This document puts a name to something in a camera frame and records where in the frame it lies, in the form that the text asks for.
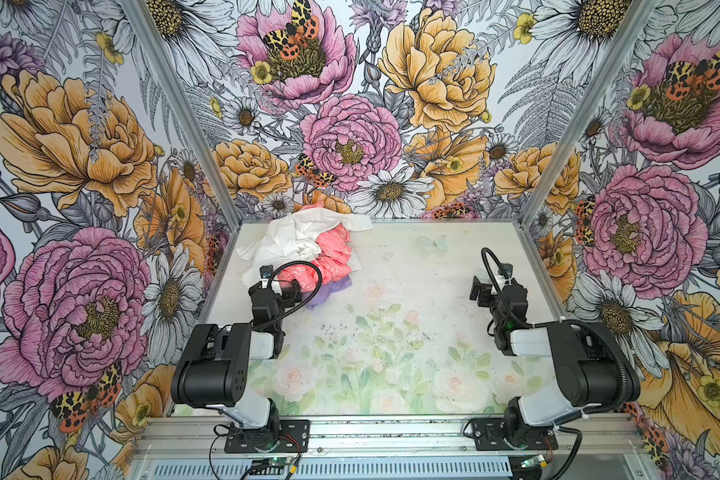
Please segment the purple cloth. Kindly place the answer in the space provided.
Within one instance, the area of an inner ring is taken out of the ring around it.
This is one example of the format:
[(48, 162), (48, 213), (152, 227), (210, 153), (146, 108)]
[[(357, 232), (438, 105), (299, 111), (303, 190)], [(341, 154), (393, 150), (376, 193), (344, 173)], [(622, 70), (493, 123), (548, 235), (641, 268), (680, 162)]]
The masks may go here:
[(346, 290), (351, 285), (352, 281), (349, 276), (346, 276), (340, 280), (324, 283), (317, 291), (316, 295), (307, 303), (307, 307), (309, 309), (314, 309), (318, 305), (325, 303), (332, 294)]

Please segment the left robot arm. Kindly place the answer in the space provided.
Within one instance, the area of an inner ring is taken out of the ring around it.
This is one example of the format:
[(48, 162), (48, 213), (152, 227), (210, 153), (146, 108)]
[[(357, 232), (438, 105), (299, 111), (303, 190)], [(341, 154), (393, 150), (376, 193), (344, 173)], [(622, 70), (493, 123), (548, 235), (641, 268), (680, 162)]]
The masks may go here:
[(285, 340), (282, 320), (302, 300), (296, 280), (249, 289), (252, 319), (193, 328), (171, 381), (177, 405), (215, 411), (230, 420), (227, 453), (272, 452), (287, 439), (275, 402), (247, 385), (253, 360), (274, 360)]

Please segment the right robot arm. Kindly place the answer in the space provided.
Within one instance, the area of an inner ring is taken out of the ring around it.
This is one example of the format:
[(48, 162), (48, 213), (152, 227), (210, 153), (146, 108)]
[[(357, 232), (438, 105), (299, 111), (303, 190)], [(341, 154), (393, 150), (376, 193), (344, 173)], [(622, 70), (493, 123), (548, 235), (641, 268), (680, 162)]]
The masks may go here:
[(527, 323), (527, 289), (514, 280), (474, 277), (469, 298), (490, 310), (487, 331), (504, 356), (548, 358), (553, 366), (550, 380), (508, 400), (502, 416), (467, 422), (463, 435), (477, 450), (553, 450), (564, 424), (639, 396), (637, 374), (607, 327), (571, 319)]

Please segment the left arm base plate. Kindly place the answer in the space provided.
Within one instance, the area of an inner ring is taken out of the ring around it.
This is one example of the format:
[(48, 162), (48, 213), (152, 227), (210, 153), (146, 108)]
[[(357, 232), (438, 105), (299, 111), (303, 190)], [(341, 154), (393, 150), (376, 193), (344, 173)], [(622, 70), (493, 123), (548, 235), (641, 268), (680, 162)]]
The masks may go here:
[(226, 454), (297, 454), (308, 449), (311, 422), (281, 420), (259, 429), (229, 433), (224, 445)]

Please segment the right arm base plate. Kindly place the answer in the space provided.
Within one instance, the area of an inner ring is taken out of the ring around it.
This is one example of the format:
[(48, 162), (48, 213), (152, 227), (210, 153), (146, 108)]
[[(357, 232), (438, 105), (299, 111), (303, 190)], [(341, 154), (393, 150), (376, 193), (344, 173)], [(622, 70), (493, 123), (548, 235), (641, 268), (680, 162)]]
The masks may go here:
[(477, 451), (554, 451), (558, 448), (551, 429), (521, 425), (512, 430), (498, 417), (470, 419), (462, 435), (474, 442)]

